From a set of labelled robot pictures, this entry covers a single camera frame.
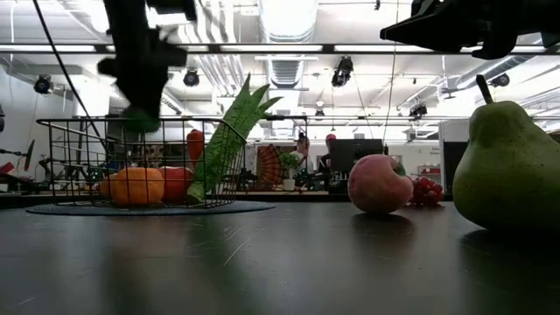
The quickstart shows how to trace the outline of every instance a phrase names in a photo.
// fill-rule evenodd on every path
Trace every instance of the potted plant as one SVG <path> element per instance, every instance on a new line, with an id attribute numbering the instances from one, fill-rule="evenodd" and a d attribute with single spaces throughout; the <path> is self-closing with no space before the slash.
<path id="1" fill-rule="evenodd" d="M 282 153 L 280 155 L 280 162 L 282 162 L 283 168 L 288 170 L 288 178 L 283 181 L 283 189 L 292 191 L 296 186 L 294 173 L 298 169 L 298 157 L 290 153 Z"/>

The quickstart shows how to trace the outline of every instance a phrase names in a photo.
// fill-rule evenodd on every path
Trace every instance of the round mat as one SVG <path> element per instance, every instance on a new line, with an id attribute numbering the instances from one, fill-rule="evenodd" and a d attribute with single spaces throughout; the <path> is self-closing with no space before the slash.
<path id="1" fill-rule="evenodd" d="M 132 210 L 112 206 L 59 206 L 39 205 L 25 209 L 30 214 L 54 215 L 88 215 L 88 216 L 116 216 L 116 215 L 202 215 L 202 214 L 235 214 L 241 212 L 262 211 L 275 208 L 267 202 L 260 201 L 235 201 L 234 203 L 215 206 L 209 209 L 161 207 L 161 208 L 134 208 Z"/>

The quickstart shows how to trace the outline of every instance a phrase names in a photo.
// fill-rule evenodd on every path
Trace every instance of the red pepper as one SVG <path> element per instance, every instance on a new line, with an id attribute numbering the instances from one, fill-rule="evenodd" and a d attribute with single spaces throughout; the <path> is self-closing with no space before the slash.
<path id="1" fill-rule="evenodd" d="M 202 150 L 204 150 L 204 135 L 202 131 L 193 129 L 186 135 L 186 145 L 189 150 L 189 156 L 192 161 L 192 168 L 196 169 L 196 164 L 200 158 Z"/>

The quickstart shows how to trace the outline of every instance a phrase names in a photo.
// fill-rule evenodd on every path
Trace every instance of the ceiling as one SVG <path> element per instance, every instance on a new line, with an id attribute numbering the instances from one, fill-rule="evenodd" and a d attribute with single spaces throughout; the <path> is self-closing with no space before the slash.
<path id="1" fill-rule="evenodd" d="M 234 2 L 234 33 L 237 42 L 260 43 L 261 31 L 257 1 L 232 1 Z M 382 0 L 381 9 L 375 10 L 375 1 L 318 0 L 317 22 L 312 41 L 321 44 L 387 44 L 379 38 L 380 29 L 392 25 L 397 19 L 403 20 L 410 16 L 411 1 L 399 1 L 400 5 L 397 5 L 396 2 L 396 0 Z M 19 0 L 15 6 L 14 3 L 12 1 L 0 2 L 0 42 L 45 43 L 45 34 L 40 27 L 32 1 Z M 297 1 L 290 0 L 286 3 L 296 4 Z M 55 43 L 110 42 L 110 38 L 96 31 L 94 26 L 97 17 L 92 12 L 99 11 L 101 1 L 49 0 L 40 1 L 40 5 Z M 529 35 L 520 37 L 519 44 L 532 44 L 534 41 L 535 37 Z M 96 75 L 95 65 L 103 57 L 98 54 L 63 55 L 63 60 L 67 65 L 81 66 Z M 436 79 L 467 74 L 485 63 L 483 60 L 474 59 L 468 55 L 394 56 L 391 52 L 386 55 L 361 54 L 351 56 L 354 68 L 352 79 L 344 87 L 332 88 L 330 80 L 333 68 L 340 61 L 340 57 L 319 55 L 317 60 L 306 62 L 302 79 L 302 88 L 306 91 L 299 96 L 300 112 L 313 115 L 317 108 L 316 102 L 322 101 L 325 104 L 327 115 L 357 116 L 363 115 L 365 109 L 370 115 L 385 116 L 388 113 L 389 105 L 390 114 L 397 115 L 399 112 L 396 111 L 396 108 L 399 105 Z M 251 85 L 254 88 L 267 82 L 262 61 L 256 61 L 255 55 L 241 55 L 240 58 L 243 72 L 252 75 Z M 27 67 L 29 65 L 55 65 L 56 63 L 54 56 L 48 54 L 18 54 L 14 56 L 13 61 L 14 67 L 21 67 L 23 64 L 25 64 L 24 67 Z M 532 74 L 538 75 L 557 64 L 558 57 L 536 57 L 519 66 L 515 72 L 512 71 L 510 74 L 512 83 L 526 80 L 527 78 L 523 75 L 528 69 L 533 69 Z M 187 66 L 196 67 L 197 63 L 193 58 L 189 58 Z M 182 83 L 181 74 L 170 80 L 169 91 L 187 107 L 197 106 L 199 109 L 207 109 L 207 114 L 215 114 L 215 108 L 210 106 L 214 87 L 203 73 L 199 72 L 199 74 L 200 84 L 197 87 L 186 87 Z M 396 77 L 396 79 L 391 86 L 392 77 Z M 520 93 L 519 88 L 510 86 L 493 89 L 493 93 L 497 99 L 514 98 L 515 101 L 519 101 L 538 94 L 540 91 L 533 89 Z M 440 94 L 439 96 L 438 104 L 430 108 L 429 115 L 468 116 L 476 107 L 476 102 L 480 102 L 476 91 L 457 93 L 454 95 L 457 97 L 452 100 L 446 100 L 443 97 L 445 95 Z M 538 108 L 541 110 L 542 104 L 532 106 L 540 106 Z"/>

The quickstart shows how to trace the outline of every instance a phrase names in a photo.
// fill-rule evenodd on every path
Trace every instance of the table surface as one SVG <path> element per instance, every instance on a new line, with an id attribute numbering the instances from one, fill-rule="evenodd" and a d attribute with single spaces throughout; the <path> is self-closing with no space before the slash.
<path id="1" fill-rule="evenodd" d="M 452 204 L 182 217 L 0 212 L 2 314 L 560 314 L 554 240 L 497 237 Z"/>

